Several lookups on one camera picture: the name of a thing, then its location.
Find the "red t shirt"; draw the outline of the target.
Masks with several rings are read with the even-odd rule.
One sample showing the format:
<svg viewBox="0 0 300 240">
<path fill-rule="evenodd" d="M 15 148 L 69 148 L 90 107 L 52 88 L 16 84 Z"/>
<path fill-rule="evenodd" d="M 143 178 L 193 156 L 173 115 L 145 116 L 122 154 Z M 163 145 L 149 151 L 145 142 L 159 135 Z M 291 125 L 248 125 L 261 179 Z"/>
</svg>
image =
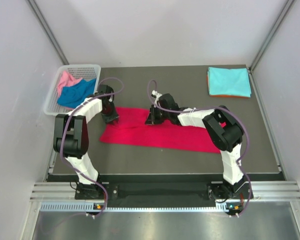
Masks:
<svg viewBox="0 0 300 240">
<path fill-rule="evenodd" d="M 168 120 L 158 125 L 146 125 L 148 110 L 129 107 L 117 107 L 116 110 L 119 120 L 106 126 L 99 138 L 102 143 L 220 153 L 205 128 L 178 126 Z"/>
</svg>

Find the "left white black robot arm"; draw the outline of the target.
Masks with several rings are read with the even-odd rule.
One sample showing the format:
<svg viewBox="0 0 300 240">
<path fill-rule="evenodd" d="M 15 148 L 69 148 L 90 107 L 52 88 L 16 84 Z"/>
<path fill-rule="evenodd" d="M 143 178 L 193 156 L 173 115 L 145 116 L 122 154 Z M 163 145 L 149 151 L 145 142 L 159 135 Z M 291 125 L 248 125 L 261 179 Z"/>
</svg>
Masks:
<svg viewBox="0 0 300 240">
<path fill-rule="evenodd" d="M 115 92 L 109 85 L 102 84 L 97 92 L 86 97 L 82 103 L 66 114 L 58 114 L 54 122 L 53 149 L 78 175 L 76 191 L 99 198 L 104 187 L 99 173 L 88 155 L 88 123 L 101 114 L 105 124 L 114 124 L 119 114 L 114 104 Z"/>
</svg>

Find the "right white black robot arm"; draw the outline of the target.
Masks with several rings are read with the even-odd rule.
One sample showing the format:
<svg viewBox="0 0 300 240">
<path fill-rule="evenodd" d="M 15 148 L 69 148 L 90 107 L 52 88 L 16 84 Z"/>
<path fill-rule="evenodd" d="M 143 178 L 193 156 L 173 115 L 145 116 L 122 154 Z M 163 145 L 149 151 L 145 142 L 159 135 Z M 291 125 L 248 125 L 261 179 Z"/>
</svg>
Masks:
<svg viewBox="0 0 300 240">
<path fill-rule="evenodd" d="M 241 147 L 245 128 L 225 106 L 212 109 L 179 107 L 169 93 L 156 90 L 148 94 L 151 101 L 147 125 L 159 125 L 168 120 L 182 127 L 196 127 L 207 130 L 213 145 L 220 151 L 223 164 L 223 182 L 209 189 L 209 197 L 217 203 L 235 197 L 243 198 L 242 188 L 248 186 L 248 199 L 252 198 L 249 176 L 242 168 Z"/>
</svg>

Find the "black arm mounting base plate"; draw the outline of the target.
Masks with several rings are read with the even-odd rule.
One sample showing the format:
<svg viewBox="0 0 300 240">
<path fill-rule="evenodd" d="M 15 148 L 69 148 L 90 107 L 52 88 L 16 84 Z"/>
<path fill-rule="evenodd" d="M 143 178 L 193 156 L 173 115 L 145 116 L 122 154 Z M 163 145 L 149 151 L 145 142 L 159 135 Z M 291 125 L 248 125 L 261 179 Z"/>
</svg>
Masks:
<svg viewBox="0 0 300 240">
<path fill-rule="evenodd" d="M 102 184 L 109 201 L 126 200 L 129 197 L 192 197 L 202 201 L 226 200 L 244 201 L 253 198 L 253 192 L 246 183 L 235 186 L 221 182 L 110 182 Z"/>
</svg>

